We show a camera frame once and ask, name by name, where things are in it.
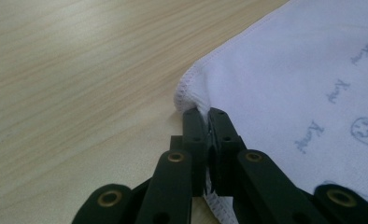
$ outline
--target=cloth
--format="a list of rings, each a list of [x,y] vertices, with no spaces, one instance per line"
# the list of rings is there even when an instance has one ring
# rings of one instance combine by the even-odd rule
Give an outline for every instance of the cloth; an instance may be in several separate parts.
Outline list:
[[[368,201],[368,0],[289,1],[195,62],[175,105],[226,111],[300,189],[335,183]],[[232,199],[206,200],[237,223]]]

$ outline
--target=handkerchief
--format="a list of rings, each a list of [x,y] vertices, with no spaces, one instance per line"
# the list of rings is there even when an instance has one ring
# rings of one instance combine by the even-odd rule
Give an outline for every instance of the handkerchief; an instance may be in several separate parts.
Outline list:
[[[289,1],[195,62],[175,105],[226,111],[300,189],[335,183],[368,201],[368,0]],[[231,199],[206,200],[237,223]]]

